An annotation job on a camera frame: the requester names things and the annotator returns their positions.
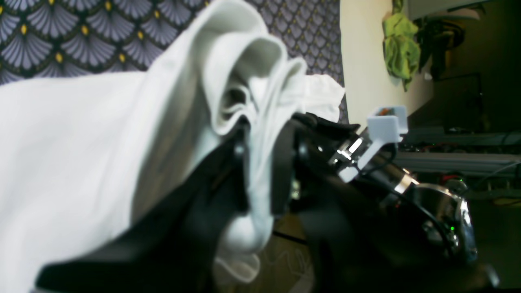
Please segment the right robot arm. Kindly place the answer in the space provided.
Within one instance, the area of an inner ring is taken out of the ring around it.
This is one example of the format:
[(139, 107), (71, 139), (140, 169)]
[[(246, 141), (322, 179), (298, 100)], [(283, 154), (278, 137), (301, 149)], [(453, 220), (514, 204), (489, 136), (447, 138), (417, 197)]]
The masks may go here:
[(330, 122), (312, 113), (294, 114), (330, 169), (346, 184), (374, 201), (429, 250), (463, 263), (477, 259), (467, 200), (449, 188), (419, 182), (394, 162), (398, 144), (409, 132), (406, 107), (379, 107), (367, 126)]

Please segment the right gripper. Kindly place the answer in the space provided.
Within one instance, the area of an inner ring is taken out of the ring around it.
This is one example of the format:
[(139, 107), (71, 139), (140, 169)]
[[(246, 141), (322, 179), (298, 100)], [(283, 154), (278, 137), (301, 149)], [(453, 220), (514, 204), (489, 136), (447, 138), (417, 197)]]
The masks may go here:
[(344, 204), (376, 204), (403, 195), (416, 184), (393, 163), (397, 144), (409, 132), (405, 106), (379, 107), (366, 128), (339, 124), (312, 113), (294, 114), (298, 124), (298, 169), (304, 195)]

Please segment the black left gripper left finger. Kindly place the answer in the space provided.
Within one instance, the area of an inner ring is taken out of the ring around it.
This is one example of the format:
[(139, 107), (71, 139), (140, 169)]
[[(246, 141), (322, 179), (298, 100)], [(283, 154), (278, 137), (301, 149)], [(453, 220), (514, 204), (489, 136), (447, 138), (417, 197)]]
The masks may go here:
[(243, 159), (249, 126), (199, 163), (132, 228), (70, 262), (47, 265), (37, 278), (45, 293), (206, 293), (220, 235), (247, 211)]

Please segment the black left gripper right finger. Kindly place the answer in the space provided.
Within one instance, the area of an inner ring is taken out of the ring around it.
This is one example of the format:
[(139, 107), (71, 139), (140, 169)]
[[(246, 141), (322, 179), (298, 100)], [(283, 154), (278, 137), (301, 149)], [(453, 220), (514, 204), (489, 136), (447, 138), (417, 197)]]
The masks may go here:
[(429, 250), (376, 204), (344, 204), (304, 195), (298, 169), (298, 124), (275, 144), (271, 210), (298, 216), (311, 253), (314, 293), (493, 293), (490, 265), (463, 263)]

